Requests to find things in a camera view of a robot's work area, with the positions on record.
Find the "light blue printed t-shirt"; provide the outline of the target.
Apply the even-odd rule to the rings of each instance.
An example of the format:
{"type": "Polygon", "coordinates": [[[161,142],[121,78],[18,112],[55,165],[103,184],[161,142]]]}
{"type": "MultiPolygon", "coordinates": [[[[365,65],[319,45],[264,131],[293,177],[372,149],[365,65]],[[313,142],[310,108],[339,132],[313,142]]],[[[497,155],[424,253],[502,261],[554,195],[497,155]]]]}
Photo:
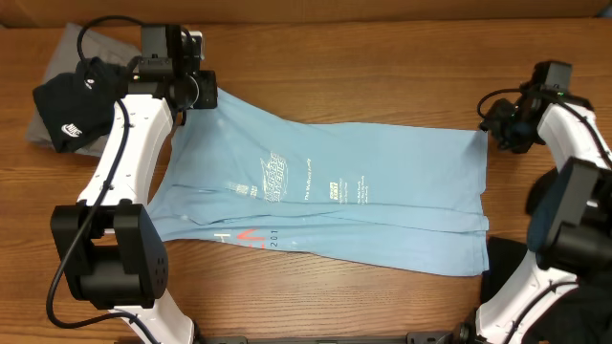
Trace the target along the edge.
{"type": "Polygon", "coordinates": [[[221,93],[177,129],[149,214],[196,239],[445,276],[489,267],[488,140],[473,130],[302,124],[221,93]]]}

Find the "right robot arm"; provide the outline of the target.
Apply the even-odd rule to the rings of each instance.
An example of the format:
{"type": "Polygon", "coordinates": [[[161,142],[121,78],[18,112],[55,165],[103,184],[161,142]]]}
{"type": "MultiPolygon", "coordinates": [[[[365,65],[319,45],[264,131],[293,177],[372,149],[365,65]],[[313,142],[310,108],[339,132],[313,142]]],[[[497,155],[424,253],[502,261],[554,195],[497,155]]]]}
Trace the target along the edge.
{"type": "Polygon", "coordinates": [[[573,95],[571,64],[535,64],[531,79],[489,94],[480,130],[501,150],[524,154],[549,148],[555,168],[533,185],[526,212],[523,259],[499,290],[455,331],[411,333],[411,343],[519,343],[558,300],[611,267],[611,150],[599,132],[591,102],[573,95]]]}

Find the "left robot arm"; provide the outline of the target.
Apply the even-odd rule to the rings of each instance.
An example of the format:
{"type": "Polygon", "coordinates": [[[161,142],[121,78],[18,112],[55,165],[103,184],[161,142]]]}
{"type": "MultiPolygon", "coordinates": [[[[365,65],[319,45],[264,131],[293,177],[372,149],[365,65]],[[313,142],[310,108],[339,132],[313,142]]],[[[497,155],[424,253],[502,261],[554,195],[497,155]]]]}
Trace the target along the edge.
{"type": "Polygon", "coordinates": [[[55,79],[69,109],[103,115],[110,133],[77,201],[52,214],[60,262],[46,314],[62,326],[54,301],[66,282],[76,300],[98,310],[98,321],[120,318],[144,343],[200,343],[197,323],[168,291],[167,252],[146,207],[166,137],[188,111],[216,107],[216,76],[200,66],[201,32],[142,24],[141,43],[141,53],[124,66],[82,57],[71,76],[55,79]]]}

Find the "folded black Nike shirt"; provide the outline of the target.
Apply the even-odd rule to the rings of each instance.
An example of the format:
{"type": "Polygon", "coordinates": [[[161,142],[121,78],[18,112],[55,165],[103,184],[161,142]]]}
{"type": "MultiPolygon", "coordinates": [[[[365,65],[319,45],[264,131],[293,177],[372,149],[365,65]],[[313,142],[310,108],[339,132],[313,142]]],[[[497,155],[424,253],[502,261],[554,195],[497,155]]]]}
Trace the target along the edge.
{"type": "Polygon", "coordinates": [[[115,103],[127,93],[138,65],[107,63],[98,57],[77,63],[33,90],[33,100],[57,153],[74,153],[110,133],[115,103]]]}

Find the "black garment under blue shirt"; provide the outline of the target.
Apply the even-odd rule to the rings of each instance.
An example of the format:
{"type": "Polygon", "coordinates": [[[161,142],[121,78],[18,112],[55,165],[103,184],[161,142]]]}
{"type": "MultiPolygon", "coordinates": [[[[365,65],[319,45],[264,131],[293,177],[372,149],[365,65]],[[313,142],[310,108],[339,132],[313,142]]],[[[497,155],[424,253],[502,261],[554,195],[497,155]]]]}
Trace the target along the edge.
{"type": "Polygon", "coordinates": [[[471,322],[477,343],[519,343],[565,293],[611,268],[611,171],[569,160],[532,188],[526,251],[471,322]]]}

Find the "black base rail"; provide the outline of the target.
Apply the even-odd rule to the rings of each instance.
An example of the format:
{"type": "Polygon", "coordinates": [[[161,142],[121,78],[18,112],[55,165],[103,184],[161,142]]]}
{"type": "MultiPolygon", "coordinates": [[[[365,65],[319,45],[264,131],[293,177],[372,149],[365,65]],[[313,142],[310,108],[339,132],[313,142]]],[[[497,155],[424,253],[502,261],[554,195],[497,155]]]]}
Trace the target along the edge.
{"type": "Polygon", "coordinates": [[[448,344],[453,342],[451,332],[413,332],[400,336],[341,336],[341,337],[287,337],[248,339],[245,336],[203,337],[200,344],[448,344]]]}

